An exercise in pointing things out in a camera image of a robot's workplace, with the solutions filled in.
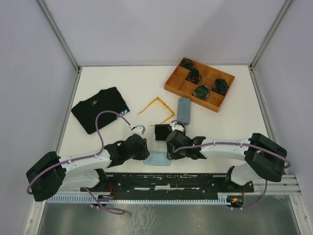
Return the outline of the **black glasses case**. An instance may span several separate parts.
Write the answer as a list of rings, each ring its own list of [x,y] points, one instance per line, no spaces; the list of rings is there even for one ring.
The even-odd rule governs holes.
[[[155,140],[166,141],[171,132],[172,128],[170,124],[157,124],[155,125]]]

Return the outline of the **grey-blue glasses case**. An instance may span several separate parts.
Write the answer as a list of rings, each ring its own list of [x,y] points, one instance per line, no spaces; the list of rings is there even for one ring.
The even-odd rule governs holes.
[[[178,101],[177,120],[189,125],[191,117],[191,100],[180,97]]]

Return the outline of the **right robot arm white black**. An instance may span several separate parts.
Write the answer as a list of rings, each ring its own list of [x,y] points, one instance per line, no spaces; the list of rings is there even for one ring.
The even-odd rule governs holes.
[[[215,140],[208,137],[186,136],[175,130],[166,139],[167,158],[239,160],[243,164],[228,170],[224,185],[229,191],[236,191],[250,181],[262,178],[280,182],[285,169],[291,166],[287,151],[260,133],[253,133],[248,139]]]

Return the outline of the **orange sunglasses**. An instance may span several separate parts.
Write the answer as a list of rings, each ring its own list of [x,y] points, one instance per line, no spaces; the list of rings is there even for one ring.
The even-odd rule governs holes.
[[[174,117],[173,109],[160,97],[151,100],[142,110],[138,112],[149,125],[168,124]]]

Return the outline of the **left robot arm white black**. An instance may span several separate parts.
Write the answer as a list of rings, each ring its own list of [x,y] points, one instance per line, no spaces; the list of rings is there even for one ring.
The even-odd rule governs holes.
[[[147,140],[138,134],[124,141],[107,144],[86,156],[63,156],[51,151],[41,157],[27,172],[26,192],[36,202],[47,200],[59,191],[83,187],[103,191],[108,186],[104,170],[124,164],[127,160],[143,161],[150,155]]]

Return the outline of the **light blue cloth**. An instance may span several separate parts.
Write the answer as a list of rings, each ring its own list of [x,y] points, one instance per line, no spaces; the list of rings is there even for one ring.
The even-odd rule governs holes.
[[[167,159],[167,153],[152,152],[143,163],[151,166],[170,166],[172,161]]]

